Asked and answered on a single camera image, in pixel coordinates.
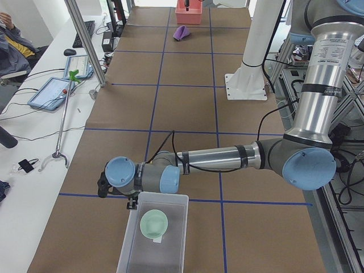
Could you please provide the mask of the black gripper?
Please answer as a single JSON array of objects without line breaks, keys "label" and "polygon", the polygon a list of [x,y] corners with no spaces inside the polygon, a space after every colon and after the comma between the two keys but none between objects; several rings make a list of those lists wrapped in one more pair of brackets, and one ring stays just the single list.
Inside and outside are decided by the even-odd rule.
[{"label": "black gripper", "polygon": [[138,195],[142,191],[142,186],[138,183],[135,184],[134,180],[133,177],[125,186],[116,187],[109,183],[105,172],[102,172],[97,182],[98,196],[100,198],[105,198],[108,195],[126,196],[128,198],[127,209],[137,209]]}]

